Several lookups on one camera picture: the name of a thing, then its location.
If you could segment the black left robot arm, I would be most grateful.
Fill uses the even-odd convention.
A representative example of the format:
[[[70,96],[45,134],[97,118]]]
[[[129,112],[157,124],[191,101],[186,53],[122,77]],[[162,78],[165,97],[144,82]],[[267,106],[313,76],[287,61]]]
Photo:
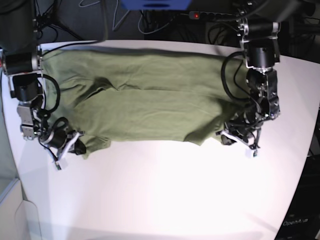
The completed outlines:
[[[274,69],[280,62],[278,34],[281,23],[306,4],[306,0],[234,0],[235,13],[217,19],[221,23],[236,22],[238,26],[241,50],[225,58],[220,76],[229,98],[245,104],[244,109],[226,121],[223,130],[216,133],[223,145],[241,143],[252,156],[257,156],[264,122],[275,120],[281,113],[277,71]],[[246,98],[234,96],[227,84],[227,64],[235,57],[242,57],[248,69],[246,85],[249,90],[236,84]]]

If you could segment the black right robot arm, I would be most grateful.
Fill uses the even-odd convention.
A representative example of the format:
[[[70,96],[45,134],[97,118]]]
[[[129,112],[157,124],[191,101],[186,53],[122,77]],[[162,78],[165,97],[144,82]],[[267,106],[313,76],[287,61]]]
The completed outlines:
[[[48,124],[61,100],[57,81],[43,73],[44,53],[37,40],[36,7],[32,0],[0,2],[0,64],[9,79],[10,96],[18,100],[20,131],[25,140],[37,139],[57,169],[67,153],[83,155],[83,131],[73,130],[65,117]]]

